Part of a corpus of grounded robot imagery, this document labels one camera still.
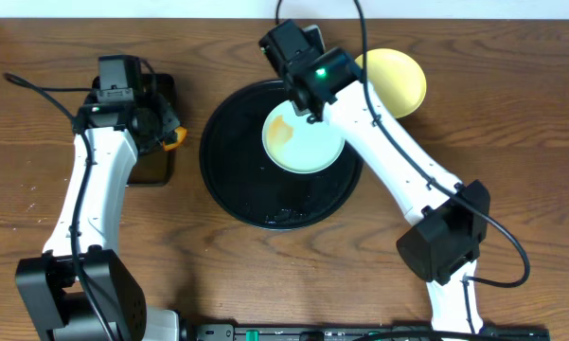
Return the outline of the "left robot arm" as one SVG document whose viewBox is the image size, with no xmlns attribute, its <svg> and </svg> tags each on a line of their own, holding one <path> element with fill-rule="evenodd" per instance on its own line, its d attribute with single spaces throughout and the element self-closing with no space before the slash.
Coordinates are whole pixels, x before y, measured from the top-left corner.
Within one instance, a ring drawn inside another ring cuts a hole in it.
<svg viewBox="0 0 569 341">
<path fill-rule="evenodd" d="M 182 142 L 167 99 L 88 103 L 74 121 L 75 162 L 61 215 L 41 256 L 15 282 L 43 340 L 178 340 L 173 310 L 148 305 L 118 256 L 124 193 L 138 158 Z"/>
</svg>

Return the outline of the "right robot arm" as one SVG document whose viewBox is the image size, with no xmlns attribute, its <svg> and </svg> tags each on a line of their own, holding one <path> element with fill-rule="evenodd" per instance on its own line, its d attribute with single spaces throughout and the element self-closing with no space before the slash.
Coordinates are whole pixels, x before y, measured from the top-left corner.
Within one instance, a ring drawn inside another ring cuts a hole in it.
<svg viewBox="0 0 569 341">
<path fill-rule="evenodd" d="M 459 179 L 436 163 L 401 127 L 398 120 L 423 102 L 427 83 L 423 70 L 408 55 L 379 48 L 358 57 L 366 63 L 369 89 L 354 82 L 326 110 L 323 121 L 305 123 L 283 104 L 287 123 L 282 146 L 284 164 L 293 171 L 317 172 L 333 163 L 348 143 L 376 173 L 412 226 L 397 242 L 403 261 L 426 282 L 432 306 L 432 327 L 440 332 L 479 332 L 484 322 L 477 310 L 473 284 L 478 237 L 468 211 L 445 205 L 448 198 L 429 187 L 411 166 L 424 166 L 447 189 Z M 410 161 L 403 157 L 408 155 Z"/>
</svg>

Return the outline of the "light green plate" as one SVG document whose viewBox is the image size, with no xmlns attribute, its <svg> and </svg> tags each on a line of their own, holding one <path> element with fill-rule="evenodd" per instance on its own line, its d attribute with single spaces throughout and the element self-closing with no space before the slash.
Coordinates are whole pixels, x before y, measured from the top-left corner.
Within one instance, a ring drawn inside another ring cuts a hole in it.
<svg viewBox="0 0 569 341">
<path fill-rule="evenodd" d="M 296 114 L 290 101 L 278 104 L 266 117 L 262 145 L 269 158 L 285 171 L 308 174 L 329 167 L 345 140 L 325 122 L 310 124 Z"/>
</svg>

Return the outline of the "yellow plate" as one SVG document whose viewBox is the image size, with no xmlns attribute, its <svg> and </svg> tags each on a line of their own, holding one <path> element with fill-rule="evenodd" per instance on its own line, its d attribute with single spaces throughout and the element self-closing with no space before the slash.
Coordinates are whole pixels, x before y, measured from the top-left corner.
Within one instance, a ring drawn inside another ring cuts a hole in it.
<svg viewBox="0 0 569 341">
<path fill-rule="evenodd" d="M 414 113 L 427 92 L 425 74 L 409 55 L 391 48 L 367 53 L 367 78 L 379 101 L 370 96 L 377 113 L 382 107 L 395 119 Z"/>
</svg>

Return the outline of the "green yellow sponge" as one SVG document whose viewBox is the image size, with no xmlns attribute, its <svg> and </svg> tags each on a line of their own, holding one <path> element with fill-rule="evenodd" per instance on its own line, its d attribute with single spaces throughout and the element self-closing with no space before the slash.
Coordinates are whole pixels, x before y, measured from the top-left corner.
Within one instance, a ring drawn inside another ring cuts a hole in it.
<svg viewBox="0 0 569 341">
<path fill-rule="evenodd" d="M 162 141 L 163 150 L 169 152 L 177 149 L 185 140 L 187 129 L 179 126 L 168 133 Z"/>
</svg>

